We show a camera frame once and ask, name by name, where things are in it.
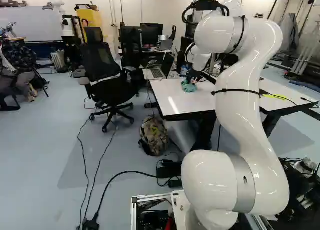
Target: jeans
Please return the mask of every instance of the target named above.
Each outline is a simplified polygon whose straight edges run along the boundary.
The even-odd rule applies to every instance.
[[[211,150],[211,135],[214,131],[216,120],[217,115],[215,112],[201,119],[196,140],[190,152],[194,150]]]
[[[35,78],[34,72],[23,72],[17,76],[15,86],[22,92],[25,97],[29,96],[29,83]],[[0,93],[9,88],[15,79],[12,77],[0,76]]]

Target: laptop screen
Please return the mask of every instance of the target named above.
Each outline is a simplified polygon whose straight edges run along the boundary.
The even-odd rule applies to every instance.
[[[175,58],[169,54],[166,53],[162,66],[161,66],[161,71],[163,72],[164,76],[167,78],[169,76],[170,70],[172,65],[174,64]]]

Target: laptop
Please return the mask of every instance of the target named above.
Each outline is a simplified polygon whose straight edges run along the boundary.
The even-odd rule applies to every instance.
[[[160,43],[159,50],[160,51],[170,50],[172,48],[172,44],[173,44],[172,40],[163,40]]]
[[[175,58],[171,54],[166,53],[164,56],[161,69],[159,68],[143,69],[144,79],[146,80],[167,79],[170,74],[172,65],[174,64],[174,61],[175,61]]]

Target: yellow cabinet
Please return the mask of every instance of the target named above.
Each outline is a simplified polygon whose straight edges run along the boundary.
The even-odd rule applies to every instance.
[[[102,18],[99,11],[94,11],[92,9],[77,9],[76,14],[80,18],[82,27],[86,27],[86,21],[88,22],[88,27],[100,27],[103,33],[103,37],[106,35],[102,26]],[[87,42],[87,36],[85,30],[83,30],[85,41]]]

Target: keyboard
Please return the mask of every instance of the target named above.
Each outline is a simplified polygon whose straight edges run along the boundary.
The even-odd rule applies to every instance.
[[[155,79],[164,77],[160,69],[151,69],[151,72]]]

